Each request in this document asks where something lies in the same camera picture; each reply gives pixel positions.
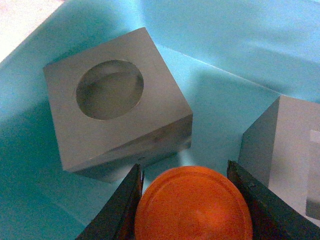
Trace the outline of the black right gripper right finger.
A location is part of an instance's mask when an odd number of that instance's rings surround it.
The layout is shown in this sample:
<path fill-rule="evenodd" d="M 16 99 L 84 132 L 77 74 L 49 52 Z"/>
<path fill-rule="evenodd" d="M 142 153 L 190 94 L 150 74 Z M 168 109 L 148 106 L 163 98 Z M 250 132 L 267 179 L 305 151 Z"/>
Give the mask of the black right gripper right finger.
<path fill-rule="evenodd" d="M 320 228 L 299 214 L 235 161 L 228 161 L 227 178 L 249 208 L 254 240 L 318 240 Z"/>

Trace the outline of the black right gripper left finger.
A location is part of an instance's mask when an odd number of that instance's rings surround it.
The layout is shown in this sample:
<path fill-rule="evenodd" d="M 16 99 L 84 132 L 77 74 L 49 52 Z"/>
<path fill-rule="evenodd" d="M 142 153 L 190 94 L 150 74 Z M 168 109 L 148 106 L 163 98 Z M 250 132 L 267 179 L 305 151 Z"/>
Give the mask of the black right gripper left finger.
<path fill-rule="evenodd" d="M 133 240 L 142 197 L 144 172 L 135 164 L 96 217 L 77 236 L 79 240 Z"/>

